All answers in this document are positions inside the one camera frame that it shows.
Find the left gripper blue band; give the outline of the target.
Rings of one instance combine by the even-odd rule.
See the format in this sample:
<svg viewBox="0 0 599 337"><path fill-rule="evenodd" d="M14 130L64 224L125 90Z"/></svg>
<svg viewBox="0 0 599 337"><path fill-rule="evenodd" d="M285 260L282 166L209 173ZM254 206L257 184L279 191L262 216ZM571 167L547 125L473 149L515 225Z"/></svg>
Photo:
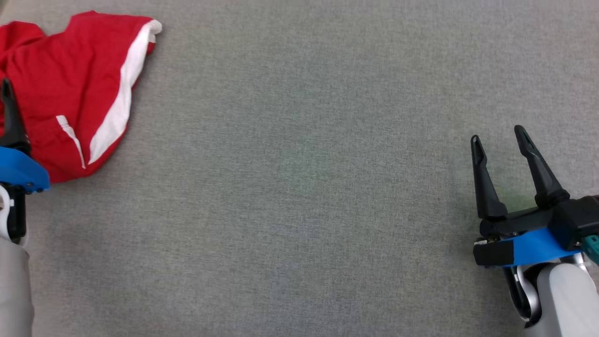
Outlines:
<svg viewBox="0 0 599 337"><path fill-rule="evenodd" d="M2 80L1 100L4 132L0 138L0 232L2 239L20 242L27 233L25 198L49 190L51 180L48 172L29 156L30 141L8 78Z"/></svg>

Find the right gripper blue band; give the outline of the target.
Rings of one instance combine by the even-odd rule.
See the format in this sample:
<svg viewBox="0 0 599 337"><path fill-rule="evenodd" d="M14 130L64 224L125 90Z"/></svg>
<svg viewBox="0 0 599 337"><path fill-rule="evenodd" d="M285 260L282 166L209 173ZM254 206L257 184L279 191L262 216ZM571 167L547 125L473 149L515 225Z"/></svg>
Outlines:
<svg viewBox="0 0 599 337"><path fill-rule="evenodd" d="M536 190L534 197L541 209L508 213L501 203L487 169L487 156L481 139L471 137L471 160L475 184L477 215L481 219L481 237L473 247L478 266L500 268L508 284L512 303L520 318L531 327L541 319L541 295L537 278L552 263L570 263L584 268L580 251L560 248L547 226L553 213L549 208L570 199L526 129L516 125L515 136L520 153L527 159Z"/></svg>

